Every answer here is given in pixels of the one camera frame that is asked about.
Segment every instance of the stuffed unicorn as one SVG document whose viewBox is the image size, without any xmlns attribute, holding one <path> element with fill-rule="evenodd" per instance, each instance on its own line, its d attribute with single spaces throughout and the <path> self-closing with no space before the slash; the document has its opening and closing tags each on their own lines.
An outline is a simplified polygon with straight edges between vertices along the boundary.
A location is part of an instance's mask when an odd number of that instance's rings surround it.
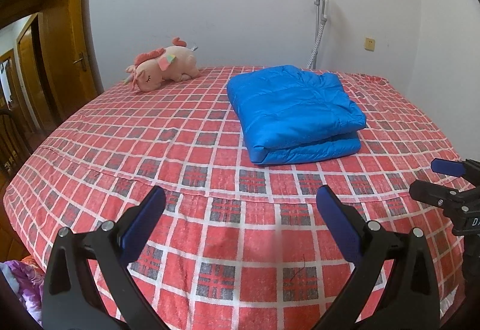
<svg viewBox="0 0 480 330">
<path fill-rule="evenodd" d="M 137 85 L 142 92 L 150 92 L 167 79 L 180 82 L 198 77 L 200 73 L 193 54 L 196 48 L 188 49 L 186 42 L 178 37 L 172 40 L 172 44 L 166 49 L 137 55 L 134 64 L 125 70 L 130 75 L 124 84 L 131 82 L 132 90 Z"/>
</svg>

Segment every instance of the red plaid bedsheet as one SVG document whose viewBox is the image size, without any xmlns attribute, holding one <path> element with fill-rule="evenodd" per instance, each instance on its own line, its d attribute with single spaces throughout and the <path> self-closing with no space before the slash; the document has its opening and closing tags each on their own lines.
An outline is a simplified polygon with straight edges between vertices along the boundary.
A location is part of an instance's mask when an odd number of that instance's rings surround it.
<svg viewBox="0 0 480 330">
<path fill-rule="evenodd" d="M 117 220 L 160 184 L 169 190 L 166 211 L 129 270 L 165 322 L 174 329 L 309 329 L 352 270 L 313 204 L 327 183 L 365 220 L 400 232 L 421 227 L 441 296 L 450 293 L 460 277 L 461 241 L 438 210 L 407 194 L 416 177 L 465 188 L 429 169 L 434 157 L 458 157 L 441 131 L 384 79 L 339 74 L 368 117 L 360 153 L 256 167 L 225 95 L 228 78 L 248 70 L 207 69 L 149 94 L 116 86 L 59 127 L 4 198 L 38 263 L 46 268 L 61 226 L 83 232 Z M 96 266 L 94 277 L 119 317 Z"/>
</svg>

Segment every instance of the blue down jacket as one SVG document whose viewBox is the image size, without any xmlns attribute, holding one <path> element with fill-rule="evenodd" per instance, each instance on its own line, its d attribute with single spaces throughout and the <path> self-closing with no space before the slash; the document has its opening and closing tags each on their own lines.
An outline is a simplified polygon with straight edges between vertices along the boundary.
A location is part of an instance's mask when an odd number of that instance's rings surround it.
<svg viewBox="0 0 480 330">
<path fill-rule="evenodd" d="M 226 91 L 250 160 L 281 165 L 356 153 L 366 117 L 333 73 L 278 66 L 239 74 Z"/>
</svg>

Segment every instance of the blue gripper pad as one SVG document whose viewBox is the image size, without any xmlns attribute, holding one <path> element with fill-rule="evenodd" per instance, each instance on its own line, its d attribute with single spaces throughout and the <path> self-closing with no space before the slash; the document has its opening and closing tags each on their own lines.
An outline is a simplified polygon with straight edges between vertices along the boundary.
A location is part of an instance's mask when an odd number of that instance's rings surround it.
<svg viewBox="0 0 480 330">
<path fill-rule="evenodd" d="M 335 239 L 335 243 L 344 259 L 348 262 L 353 262 L 357 266 L 362 260 L 361 239 L 349 219 L 347 219 L 342 207 L 348 206 L 343 206 L 328 186 L 318 188 L 318 211 L 327 224 L 328 230 L 330 230 L 333 239 Z"/>
<path fill-rule="evenodd" d="M 140 212 L 120 238 L 120 263 L 125 267 L 140 257 L 150 234 L 163 214 L 167 198 L 159 186 L 153 187 L 140 204 Z"/>
<path fill-rule="evenodd" d="M 441 160 L 435 158 L 430 167 L 435 173 L 445 174 L 447 176 L 461 177 L 466 173 L 463 162 Z"/>
</svg>

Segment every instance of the purple cloth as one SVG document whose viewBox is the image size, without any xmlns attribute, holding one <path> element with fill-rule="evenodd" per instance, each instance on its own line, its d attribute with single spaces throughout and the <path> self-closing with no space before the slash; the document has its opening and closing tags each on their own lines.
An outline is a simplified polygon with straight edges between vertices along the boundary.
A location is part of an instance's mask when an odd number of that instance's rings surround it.
<svg viewBox="0 0 480 330">
<path fill-rule="evenodd" d="M 30 265 L 24 264 L 20 261 L 6 261 L 5 264 L 8 265 L 20 286 L 18 293 L 16 293 L 20 302 L 30 315 L 41 325 L 43 276 L 37 273 Z"/>
</svg>

